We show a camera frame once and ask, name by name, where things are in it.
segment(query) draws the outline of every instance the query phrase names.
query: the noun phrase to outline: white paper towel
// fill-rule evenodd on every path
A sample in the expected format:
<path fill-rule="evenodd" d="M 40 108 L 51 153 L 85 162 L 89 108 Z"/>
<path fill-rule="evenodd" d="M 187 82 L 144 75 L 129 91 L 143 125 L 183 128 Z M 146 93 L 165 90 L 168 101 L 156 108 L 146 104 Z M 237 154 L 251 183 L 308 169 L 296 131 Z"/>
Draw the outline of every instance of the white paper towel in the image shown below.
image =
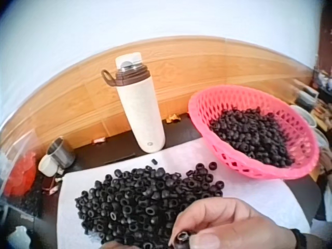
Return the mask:
<path fill-rule="evenodd" d="M 151 160 L 155 158 L 158 165 Z M 122 171 L 143 168 L 164 167 L 166 172 L 180 172 L 182 175 L 195 167 L 198 162 L 208 165 L 211 161 L 218 163 L 218 169 L 212 171 L 215 181 L 225 182 L 224 197 L 235 197 L 249 203 L 256 210 L 267 215 L 278 225 L 297 228 L 309 232 L 310 227 L 291 190 L 282 180 L 256 180 L 243 176 L 217 160 L 206 147 L 203 139 L 197 139 L 160 152 L 131 160 L 114 163 L 95 169 L 66 174 L 63 178 L 58 206 L 57 236 L 59 249 L 92 249 L 100 247 L 100 240 L 84 235 L 75 198 L 82 190 L 89 190 L 98 179 L 103 181 L 106 174 L 114 176 L 115 169 Z"/>

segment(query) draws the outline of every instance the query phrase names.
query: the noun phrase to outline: white bowl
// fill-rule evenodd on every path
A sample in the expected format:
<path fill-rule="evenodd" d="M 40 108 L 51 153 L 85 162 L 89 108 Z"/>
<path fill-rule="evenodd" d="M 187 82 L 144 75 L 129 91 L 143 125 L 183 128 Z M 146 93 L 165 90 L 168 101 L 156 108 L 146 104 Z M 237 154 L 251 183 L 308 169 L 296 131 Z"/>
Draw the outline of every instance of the white bowl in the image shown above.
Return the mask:
<path fill-rule="evenodd" d="M 329 148 L 329 143 L 326 136 L 317 128 L 314 129 L 314 132 L 317 138 L 318 146 Z"/>
<path fill-rule="evenodd" d="M 317 122 L 314 119 L 314 117 L 311 116 L 309 112 L 304 110 L 303 108 L 297 106 L 297 105 L 291 105 L 290 106 L 294 111 L 296 111 L 310 126 L 310 128 L 314 129 L 317 127 Z"/>

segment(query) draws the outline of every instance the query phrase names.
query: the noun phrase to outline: red object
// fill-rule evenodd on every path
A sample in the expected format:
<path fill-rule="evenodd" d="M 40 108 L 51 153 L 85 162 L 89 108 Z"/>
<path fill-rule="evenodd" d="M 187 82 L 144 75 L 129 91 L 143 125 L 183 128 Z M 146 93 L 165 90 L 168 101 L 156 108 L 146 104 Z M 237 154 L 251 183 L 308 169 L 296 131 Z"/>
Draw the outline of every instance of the red object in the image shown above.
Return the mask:
<path fill-rule="evenodd" d="M 5 189 L 5 196 L 22 196 L 28 192 L 36 177 L 36 153 L 28 152 L 14 165 Z"/>
<path fill-rule="evenodd" d="M 217 119 L 223 109 L 261 108 L 262 114 L 273 112 L 290 140 L 289 153 L 295 158 L 289 168 L 279 169 L 251 159 L 233 149 L 209 129 L 211 119 Z M 251 178 L 296 179 L 309 174 L 317 165 L 319 148 L 313 131 L 306 121 L 281 100 L 252 88 L 218 86 L 200 91 L 189 101 L 192 122 L 202 134 L 208 147 L 228 167 Z"/>

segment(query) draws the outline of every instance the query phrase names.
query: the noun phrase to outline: white wall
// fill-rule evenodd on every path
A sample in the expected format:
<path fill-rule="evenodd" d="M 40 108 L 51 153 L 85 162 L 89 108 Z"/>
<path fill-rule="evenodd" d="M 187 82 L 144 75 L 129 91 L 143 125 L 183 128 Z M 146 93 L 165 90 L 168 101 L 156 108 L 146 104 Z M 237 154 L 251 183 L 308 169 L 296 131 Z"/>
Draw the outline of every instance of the white wall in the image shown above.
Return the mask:
<path fill-rule="evenodd" d="M 321 0 L 15 1 L 0 23 L 0 123 L 67 67 L 142 39 L 233 38 L 313 67 L 321 9 Z"/>

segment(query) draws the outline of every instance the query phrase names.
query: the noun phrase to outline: wrist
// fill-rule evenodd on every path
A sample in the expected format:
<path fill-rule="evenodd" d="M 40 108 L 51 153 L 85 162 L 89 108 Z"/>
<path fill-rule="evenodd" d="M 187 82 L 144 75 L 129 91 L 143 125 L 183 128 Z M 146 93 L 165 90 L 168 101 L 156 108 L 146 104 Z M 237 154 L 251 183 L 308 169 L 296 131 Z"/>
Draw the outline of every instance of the wrist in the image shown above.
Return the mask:
<path fill-rule="evenodd" d="M 296 238 L 293 232 L 284 227 L 279 228 L 275 249 L 295 249 Z"/>

